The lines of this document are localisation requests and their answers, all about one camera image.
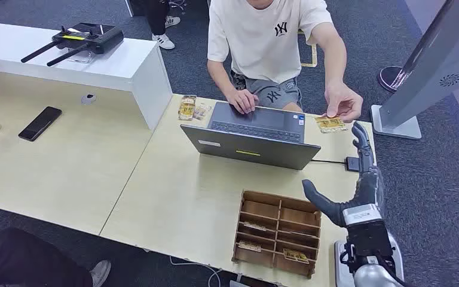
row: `black pants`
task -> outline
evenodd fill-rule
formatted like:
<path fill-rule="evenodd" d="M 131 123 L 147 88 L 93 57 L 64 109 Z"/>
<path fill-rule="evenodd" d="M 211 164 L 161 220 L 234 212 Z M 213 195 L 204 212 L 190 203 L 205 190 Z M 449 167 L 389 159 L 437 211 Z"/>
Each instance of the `black pants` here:
<path fill-rule="evenodd" d="M 92 287 L 90 273 L 55 246 L 25 231 L 0 231 L 0 285 Z"/>
<path fill-rule="evenodd" d="M 166 32 L 164 22 L 170 11 L 169 0 L 142 0 L 147 21 L 154 35 L 162 35 Z"/>

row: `ny logo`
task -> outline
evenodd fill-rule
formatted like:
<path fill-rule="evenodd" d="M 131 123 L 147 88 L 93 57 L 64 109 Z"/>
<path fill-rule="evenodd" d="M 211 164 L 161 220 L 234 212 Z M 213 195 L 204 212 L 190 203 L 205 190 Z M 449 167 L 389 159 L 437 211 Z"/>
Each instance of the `ny logo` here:
<path fill-rule="evenodd" d="M 282 24 L 277 24 L 277 27 L 275 27 L 276 30 L 276 37 L 277 36 L 282 36 L 284 33 L 287 33 L 286 29 L 287 22 L 282 22 Z"/>
<path fill-rule="evenodd" d="M 276 91 L 270 91 L 267 95 L 267 98 L 270 102 L 274 103 L 274 100 L 277 100 L 277 96 L 280 96 Z"/>

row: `wooden divider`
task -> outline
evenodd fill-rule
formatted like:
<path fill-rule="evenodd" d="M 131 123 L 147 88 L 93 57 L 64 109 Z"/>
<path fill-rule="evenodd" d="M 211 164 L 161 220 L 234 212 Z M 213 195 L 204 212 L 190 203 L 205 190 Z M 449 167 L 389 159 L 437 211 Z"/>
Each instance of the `wooden divider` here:
<path fill-rule="evenodd" d="M 321 213 L 308 201 L 244 190 L 232 260 L 280 268 L 310 279 L 316 266 L 320 226 Z M 306 258 L 286 258 L 284 249 Z"/>

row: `light wood tabletop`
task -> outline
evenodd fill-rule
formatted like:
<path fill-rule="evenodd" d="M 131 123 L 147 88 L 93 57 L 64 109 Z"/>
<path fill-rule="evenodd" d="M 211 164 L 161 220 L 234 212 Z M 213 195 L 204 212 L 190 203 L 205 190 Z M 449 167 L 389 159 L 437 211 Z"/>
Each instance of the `light wood tabletop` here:
<path fill-rule="evenodd" d="M 216 101 L 198 98 L 197 104 Z M 204 120 L 178 120 L 174 95 L 142 154 L 101 236 L 284 286 L 335 286 L 333 244 L 347 234 L 322 216 L 320 249 L 312 279 L 231 261 L 242 190 L 305 200 L 301 181 L 310 179 L 334 201 L 352 198 L 358 173 L 341 164 L 309 163 L 302 171 L 199 154 L 180 124 L 206 127 Z M 371 137 L 369 123 L 362 123 Z M 305 143 L 322 150 L 319 160 L 357 156 L 351 131 L 322 134 L 306 116 Z"/>
<path fill-rule="evenodd" d="M 82 105 L 87 94 L 96 96 Z M 35 141 L 18 134 L 46 107 Z M 0 209 L 99 234 L 152 132 L 131 93 L 0 73 Z"/>

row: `gray shorts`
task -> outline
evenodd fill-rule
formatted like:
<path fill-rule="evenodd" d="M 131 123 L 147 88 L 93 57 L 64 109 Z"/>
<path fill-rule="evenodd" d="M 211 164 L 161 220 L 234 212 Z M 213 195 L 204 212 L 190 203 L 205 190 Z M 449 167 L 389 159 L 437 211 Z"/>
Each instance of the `gray shorts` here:
<path fill-rule="evenodd" d="M 302 93 L 296 86 L 296 78 L 280 84 L 268 80 L 254 80 L 231 71 L 231 79 L 237 90 L 244 88 L 259 98 L 258 105 L 268 108 L 282 109 L 288 103 L 295 103 L 302 108 Z"/>

